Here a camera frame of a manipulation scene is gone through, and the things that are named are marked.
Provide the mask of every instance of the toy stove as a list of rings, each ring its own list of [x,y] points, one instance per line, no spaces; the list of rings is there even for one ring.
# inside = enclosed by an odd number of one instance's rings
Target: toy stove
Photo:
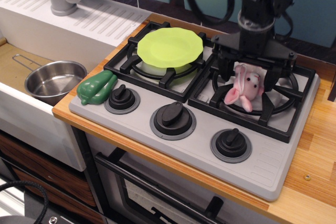
[[[82,105],[75,97],[70,110],[263,199],[277,199],[319,77],[295,66],[247,113],[239,103],[223,103],[234,77],[220,78],[205,34],[198,35],[203,52],[187,66],[153,70],[141,60],[137,43],[169,26],[150,22],[105,65],[118,83],[104,104]]]

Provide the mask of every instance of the oven door handle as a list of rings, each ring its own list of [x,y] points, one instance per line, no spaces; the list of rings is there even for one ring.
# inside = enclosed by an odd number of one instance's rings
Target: oven door handle
[[[97,163],[106,167],[107,169],[111,170],[112,172],[116,173],[117,175],[123,177],[124,179],[127,179],[136,186],[146,190],[147,192],[157,196],[160,199],[163,199],[178,210],[196,218],[197,220],[200,220],[202,223],[222,224],[221,222],[215,220],[224,203],[220,198],[216,196],[213,197],[205,212],[202,213],[196,208],[190,206],[188,203],[183,202],[176,197],[170,195],[169,193],[163,191],[162,189],[158,188],[157,185],[153,184],[152,182],[126,170],[124,167],[121,167],[118,164],[118,161],[125,153],[126,151],[120,148],[116,148],[109,157],[104,156],[100,152],[97,153],[94,157],[94,160]]]

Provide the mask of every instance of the black knob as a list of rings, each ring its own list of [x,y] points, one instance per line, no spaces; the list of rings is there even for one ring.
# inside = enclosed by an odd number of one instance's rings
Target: black knob
[[[109,105],[116,110],[126,110],[135,103],[135,96],[132,90],[127,89],[124,84],[113,90],[109,97]]]
[[[154,126],[165,135],[183,134],[191,125],[192,117],[182,102],[173,102],[159,108],[154,118]]]
[[[240,157],[247,149],[246,139],[237,128],[222,132],[217,140],[218,151],[226,157]]]

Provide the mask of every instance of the green bell pepper toy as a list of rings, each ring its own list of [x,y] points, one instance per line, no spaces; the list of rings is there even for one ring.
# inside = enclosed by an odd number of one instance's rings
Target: green bell pepper toy
[[[78,85],[77,96],[83,105],[101,104],[107,100],[117,80],[110,70],[104,70]]]

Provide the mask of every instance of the stuffed pig toy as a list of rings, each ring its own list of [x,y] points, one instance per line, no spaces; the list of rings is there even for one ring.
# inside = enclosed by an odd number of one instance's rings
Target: stuffed pig toy
[[[227,92],[224,103],[230,105],[240,99],[244,110],[251,112],[253,110],[251,101],[264,92],[264,87],[260,84],[260,75],[249,71],[245,64],[238,65],[235,72],[233,88]]]

